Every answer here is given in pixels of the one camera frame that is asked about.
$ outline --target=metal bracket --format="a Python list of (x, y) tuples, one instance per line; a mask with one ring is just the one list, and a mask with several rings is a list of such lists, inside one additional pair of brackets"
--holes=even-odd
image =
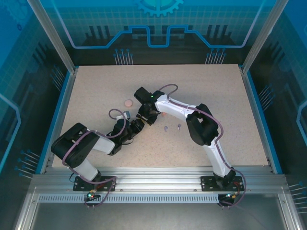
[(234, 182), (239, 183), (239, 190), (244, 191), (243, 181), (241, 176), (236, 176), (233, 182), (226, 188), (221, 189), (217, 183), (214, 176), (202, 176), (201, 177), (201, 190), (203, 192), (236, 192), (238, 191), (238, 187), (234, 185)]
[[(113, 176), (102, 176), (103, 180), (111, 179)], [(109, 188), (112, 186), (113, 181), (102, 184), (103, 186), (97, 189), (98, 192), (107, 192)], [(88, 192), (94, 189), (94, 184), (90, 184), (82, 180), (79, 176), (76, 176), (73, 191), (76, 192)], [(111, 192), (115, 191), (115, 185), (111, 188)]]

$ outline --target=table surface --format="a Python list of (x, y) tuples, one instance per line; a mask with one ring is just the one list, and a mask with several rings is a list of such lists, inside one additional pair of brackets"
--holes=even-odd
[[(206, 104), (222, 123), (221, 145), (232, 165), (267, 164), (238, 65), (80, 66), (62, 133), (80, 122), (106, 134), (115, 124), (108, 116), (110, 109), (128, 110), (135, 117), (141, 106), (133, 97), (138, 88), (154, 92), (170, 83), (179, 86), (172, 98)], [(165, 93), (172, 90), (163, 89)], [(124, 106), (126, 99), (133, 100), (131, 108)], [(186, 123), (171, 115), (160, 115), (152, 126), (145, 125), (133, 144), (123, 146), (116, 155), (92, 150), (88, 158), (97, 167), (211, 166), (203, 147), (190, 138)], [(53, 167), (60, 166), (61, 160), (55, 157)]]

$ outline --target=small pink object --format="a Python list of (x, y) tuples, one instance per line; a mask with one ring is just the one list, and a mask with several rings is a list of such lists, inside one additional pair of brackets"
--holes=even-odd
[(130, 108), (132, 105), (133, 105), (133, 101), (132, 101), (132, 100), (130, 100), (130, 99), (125, 100), (125, 106), (126, 106), (127, 108)]

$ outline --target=gear logo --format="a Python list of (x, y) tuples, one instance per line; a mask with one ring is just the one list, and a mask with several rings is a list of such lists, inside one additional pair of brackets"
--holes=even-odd
[(11, 17), (18, 23), (26, 19), (28, 15), (26, 0), (0, 0), (1, 6), (5, 6)]
[(166, 16), (168, 13), (173, 13), (174, 9), (178, 10), (179, 4), (182, 4), (183, 0), (135, 0), (135, 3), (144, 13), (160, 17), (161, 14)]

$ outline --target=cable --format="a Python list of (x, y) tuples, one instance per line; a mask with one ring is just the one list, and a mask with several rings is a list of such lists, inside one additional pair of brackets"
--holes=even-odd
[(238, 188), (238, 195), (240, 195), (240, 184), (238, 182), (234, 182), (234, 184), (236, 185), (236, 187)]
[[(105, 197), (104, 197), (98, 204), (92, 205), (93, 207), (98, 207), (98, 206), (102, 205), (102, 204), (106, 201), (106, 198), (107, 198), (107, 196), (110, 194), (110, 192), (111, 192), (111, 190), (112, 190), (112, 187), (114, 186), (115, 182), (116, 182), (116, 180), (114, 180), (114, 181), (112, 182), (112, 184), (111, 184), (111, 186), (110, 186), (108, 192), (106, 193)], [(90, 205), (88, 205), (88, 204), (86, 203), (86, 200), (85, 200), (85, 199), (84, 199), (84, 204), (85, 204), (86, 206), (90, 207)]]
[(67, 166), (73, 173), (75, 173), (76, 175), (78, 175), (82, 180), (84, 180), (85, 182), (87, 182), (87, 183), (89, 183), (89, 184), (105, 184), (105, 183), (107, 183), (107, 182), (112, 181), (112, 185), (111, 185), (109, 191), (107, 192), (105, 198), (104, 198), (99, 204), (97, 204), (97, 205), (101, 205), (101, 204), (106, 200), (106, 198), (107, 198), (107, 196), (109, 195), (109, 193), (110, 193), (110, 191), (111, 191), (113, 185), (116, 183), (117, 176), (114, 176), (114, 177), (112, 177), (112, 178), (110, 178), (110, 179), (107, 179), (107, 180), (105, 180), (105, 181), (93, 182), (93, 181), (89, 181), (89, 180), (87, 180), (86, 178), (84, 178), (83, 176), (79, 175), (78, 172), (76, 172), (73, 168), (71, 168), (69, 165), (67, 165), (67, 164), (65, 163), (66, 158), (69, 156), (69, 154), (71, 153), (71, 151), (80, 143), (80, 141), (81, 141), (83, 138), (85, 138), (87, 135), (89, 135), (90, 133), (96, 133), (96, 132), (97, 132), (97, 131), (91, 130), (91, 131), (87, 131), (86, 133), (84, 133), (84, 134), (83, 134), (83, 135), (82, 135), (82, 136), (71, 146), (71, 148), (66, 152), (65, 156), (64, 156), (63, 159), (62, 159), (62, 164), (63, 164), (64, 166)]
[[(109, 111), (109, 113), (112, 112), (112, 111), (118, 111), (118, 112), (120, 112), (120, 114), (121, 114), (122, 116), (124, 116), (123, 112), (121, 112), (121, 111), (118, 110), (118, 109), (111, 109), (111, 110)], [(119, 135), (123, 132), (123, 130), (125, 129), (125, 126), (126, 126), (126, 119), (124, 119), (124, 126), (123, 126), (123, 128), (121, 129), (121, 131), (120, 131), (119, 133), (117, 133), (116, 135), (114, 135), (114, 136), (109, 136), (109, 137), (107, 137), (107, 138), (115, 138), (115, 137), (119, 136)], [(69, 150), (66, 152), (66, 154), (64, 155), (64, 157), (63, 157), (63, 159), (62, 159), (62, 164), (63, 164), (64, 166), (68, 166), (68, 165), (65, 163), (65, 160), (67, 159), (67, 157), (69, 156), (69, 154), (72, 152), (72, 150), (80, 143), (80, 141), (81, 141), (83, 138), (85, 138), (85, 137), (86, 137), (87, 135), (89, 135), (90, 133), (98, 133), (99, 135), (101, 135), (101, 136), (103, 136), (103, 137), (106, 137), (104, 134), (101, 134), (101, 133), (99, 133), (99, 132), (97, 132), (97, 131), (93, 131), (93, 130), (87, 131), (86, 133), (84, 133), (81, 137), (79, 137), (79, 139), (70, 147), (70, 149), (69, 149)], [(75, 174), (78, 175), (78, 173), (77, 173), (74, 169), (72, 169), (71, 167), (69, 167), (69, 169), (70, 169), (73, 173), (75, 173)], [(90, 184), (103, 184), (103, 183), (107, 183), (107, 182), (110, 182), (110, 181), (113, 181), (114, 179), (116, 179), (116, 177), (112, 177), (112, 178), (110, 178), (110, 179), (108, 179), (108, 180), (105, 180), (105, 181), (102, 181), (102, 182), (92, 182), (92, 181), (88, 181), (87, 179), (85, 179), (84, 177), (82, 177), (82, 176), (80, 176), (80, 175), (79, 175), (79, 177), (80, 177), (82, 180), (84, 180), (84, 181), (86, 181), (87, 183), (90, 183)]]
[(112, 115), (111, 115), (111, 112), (113, 111), (113, 109), (111, 109), (110, 111), (109, 111), (109, 117), (111, 118), (111, 119), (113, 119), (113, 120), (116, 120), (116, 117), (112, 117)]
[(220, 130), (221, 130), (221, 133), (220, 133), (220, 135), (219, 135), (219, 136), (215, 139), (215, 141), (214, 141), (214, 142), (215, 142), (215, 146), (216, 146), (216, 148), (217, 148), (217, 151), (218, 151), (218, 153), (219, 153), (219, 155), (220, 155), (220, 157), (221, 157), (223, 163), (226, 165), (226, 167), (229, 168), (229, 169), (232, 170), (232, 171), (235, 171), (235, 172), (239, 173), (239, 174), (242, 176), (243, 181), (244, 181), (244, 185), (245, 185), (245, 189), (244, 189), (244, 191), (243, 191), (243, 194), (242, 194), (241, 198), (240, 198), (235, 204), (233, 204), (233, 205), (231, 205), (231, 206), (236, 206), (236, 205), (238, 205), (238, 204), (242, 201), (242, 199), (243, 199), (243, 197), (245, 196), (245, 193), (246, 193), (246, 189), (247, 189), (246, 179), (245, 179), (245, 176), (243, 175), (242, 172), (240, 172), (240, 171), (237, 170), (237, 169), (234, 169), (234, 168), (230, 167), (230, 166), (227, 164), (227, 162), (226, 162), (225, 158), (223, 157), (222, 152), (221, 152), (221, 150), (220, 150), (220, 148), (219, 148), (219, 146), (218, 146), (218, 144), (217, 144), (218, 140), (221, 139), (221, 137), (222, 137), (223, 134), (224, 134), (224, 129), (223, 129), (222, 124), (221, 124), (217, 119), (215, 119), (212, 115), (210, 115), (210, 114), (208, 114), (208, 113), (206, 113), (206, 112), (204, 112), (204, 111), (202, 111), (202, 110), (199, 110), (199, 109), (193, 108), (193, 107), (184, 106), (184, 105), (182, 105), (182, 104), (179, 104), (179, 103), (176, 103), (176, 102), (173, 102), (172, 100), (170, 100), (170, 99), (169, 99), (169, 96), (170, 96), (172, 93), (174, 93), (174, 92), (177, 91), (178, 86), (177, 86), (176, 84), (168, 84), (168, 85), (165, 85), (165, 86), (161, 87), (161, 88), (159, 89), (159, 91), (162, 90), (162, 89), (164, 89), (165, 87), (168, 87), (168, 86), (175, 86), (175, 87), (176, 87), (175, 90), (173, 90), (172, 92), (170, 92), (170, 93), (167, 95), (167, 99), (168, 99), (168, 101), (169, 101), (170, 103), (172, 103), (172, 104), (174, 104), (174, 105), (177, 105), (177, 106), (179, 106), (179, 107), (181, 107), (181, 108), (184, 108), (184, 109), (190, 109), (190, 110), (194, 110), (194, 111), (196, 111), (196, 112), (198, 112), (198, 113), (204, 114), (205, 116), (209, 117), (209, 118), (212, 119), (214, 122), (216, 122), (217, 125), (219, 126), (219, 128), (220, 128)]
[[(231, 203), (226, 202), (226, 201), (222, 201), (222, 203), (227, 204), (227, 205), (229, 205), (230, 207), (233, 206), (233, 205), (231, 205)], [(244, 212), (247, 212), (247, 213), (248, 213), (250, 216), (252, 216), (262, 227), (264, 227), (265, 229), (269, 230), (269, 228), (268, 228), (265, 224), (263, 224), (253, 213), (249, 212), (247, 209), (242, 208), (242, 207), (240, 207), (240, 206), (237, 206), (237, 208), (240, 209), (240, 210), (242, 210), (242, 211), (244, 211)]]
[(71, 176), (69, 177), (69, 181), (70, 182), (73, 182), (74, 183), (74, 181), (71, 181), (71, 177), (74, 175), (75, 173), (73, 172), (72, 174), (71, 174)]

